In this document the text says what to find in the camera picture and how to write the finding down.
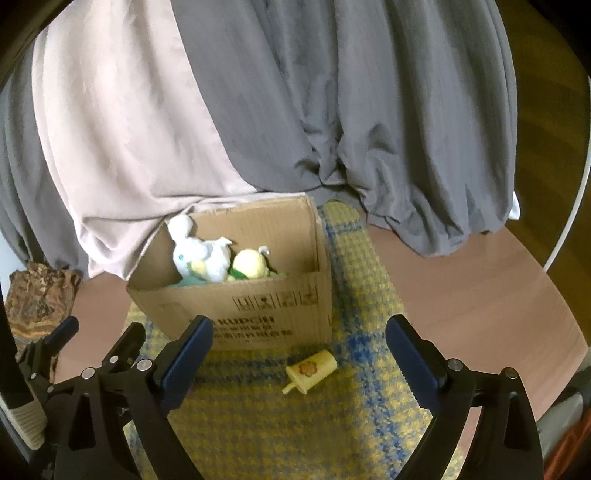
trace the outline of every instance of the yellow checkered rug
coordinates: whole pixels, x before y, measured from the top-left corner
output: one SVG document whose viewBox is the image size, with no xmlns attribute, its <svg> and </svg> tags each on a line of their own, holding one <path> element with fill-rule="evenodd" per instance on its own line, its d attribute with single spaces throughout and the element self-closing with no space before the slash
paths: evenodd
<svg viewBox="0 0 591 480">
<path fill-rule="evenodd" d="M 431 420 L 386 346 L 386 321 L 403 306 L 359 215 L 340 202 L 319 212 L 332 262 L 330 350 L 339 369 L 307 395 L 283 395 L 285 366 L 318 347 L 211 352 L 193 392 L 168 417 L 206 479 L 395 478 Z M 142 357 L 154 358 L 167 338 L 135 305 L 131 322 L 146 327 Z M 155 478 L 133 428 L 128 436 L 140 472 Z M 456 452 L 445 478 L 457 477 L 462 460 Z"/>
</svg>

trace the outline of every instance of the blue gripper pad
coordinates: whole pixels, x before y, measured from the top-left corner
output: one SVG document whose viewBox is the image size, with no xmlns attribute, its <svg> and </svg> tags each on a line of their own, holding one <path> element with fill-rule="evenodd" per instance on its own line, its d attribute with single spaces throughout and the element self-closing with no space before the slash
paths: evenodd
<svg viewBox="0 0 591 480">
<path fill-rule="evenodd" d="M 394 315 L 386 324 L 386 344 L 421 408 L 436 415 L 439 392 L 447 380 L 443 356 L 419 337 L 404 315 Z"/>
<path fill-rule="evenodd" d="M 175 410 L 181 406 L 185 395 L 195 380 L 199 367 L 201 367 L 213 345 L 212 321 L 204 317 L 201 321 L 196 319 L 194 322 L 198 322 L 198 324 L 196 326 L 191 324 L 185 334 L 177 340 L 177 342 L 183 344 L 161 380 L 163 397 L 160 401 L 160 407 L 165 412 Z"/>
</svg>

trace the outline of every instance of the yellow toy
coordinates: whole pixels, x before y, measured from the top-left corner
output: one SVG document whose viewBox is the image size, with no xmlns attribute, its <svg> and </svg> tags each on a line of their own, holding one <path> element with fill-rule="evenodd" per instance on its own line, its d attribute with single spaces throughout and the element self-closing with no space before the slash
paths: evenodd
<svg viewBox="0 0 591 480">
<path fill-rule="evenodd" d="M 289 393 L 293 388 L 297 387 L 300 393 L 306 395 L 309 389 L 324 380 L 336 369 L 337 364 L 332 353 L 328 350 L 322 350 L 299 364 L 285 368 L 291 383 L 283 389 L 283 393 Z"/>
<path fill-rule="evenodd" d="M 237 253 L 230 269 L 229 281 L 268 277 L 269 267 L 265 255 L 269 254 L 267 247 L 258 250 L 246 248 Z"/>
</svg>

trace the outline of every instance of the white cable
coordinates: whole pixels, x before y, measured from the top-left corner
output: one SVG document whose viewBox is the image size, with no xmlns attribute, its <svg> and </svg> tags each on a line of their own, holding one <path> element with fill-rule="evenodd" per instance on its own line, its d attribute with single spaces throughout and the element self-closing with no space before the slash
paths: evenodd
<svg viewBox="0 0 591 480">
<path fill-rule="evenodd" d="M 591 78 L 587 77 L 587 81 L 589 82 L 589 96 L 591 98 Z M 581 201 L 583 200 L 585 188 L 587 187 L 587 181 L 589 179 L 589 171 L 591 170 L 591 120 L 589 123 L 590 123 L 589 143 L 587 145 L 587 158 L 585 159 L 585 167 L 583 169 L 583 177 L 581 178 L 581 185 L 579 185 L 579 191 L 577 192 L 577 196 L 574 199 L 573 209 L 570 211 L 570 215 L 569 215 L 568 220 L 566 220 L 566 225 L 564 226 L 564 230 L 562 230 L 562 233 L 560 234 L 560 238 L 558 239 L 558 242 L 556 242 L 556 246 L 554 247 L 554 250 L 552 250 L 552 253 L 548 257 L 548 260 L 546 261 L 546 265 L 544 265 L 545 272 L 548 271 L 548 269 L 551 267 L 554 260 L 556 260 L 556 256 L 558 255 L 558 252 L 560 252 L 560 249 L 562 248 L 562 245 L 564 244 L 564 241 L 566 240 L 566 237 L 568 236 L 568 234 L 570 232 L 570 228 L 573 226 L 574 219 L 577 216 L 577 212 L 579 211 L 579 207 L 581 206 Z"/>
</svg>

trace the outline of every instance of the white cloth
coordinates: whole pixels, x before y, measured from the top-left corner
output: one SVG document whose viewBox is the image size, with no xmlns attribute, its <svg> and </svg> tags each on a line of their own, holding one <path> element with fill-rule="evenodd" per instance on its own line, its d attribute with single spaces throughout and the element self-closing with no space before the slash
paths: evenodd
<svg viewBox="0 0 591 480">
<path fill-rule="evenodd" d="M 170 0 L 70 4 L 35 44 L 33 100 L 91 277 L 129 278 L 166 216 L 269 195 L 230 163 Z"/>
</svg>

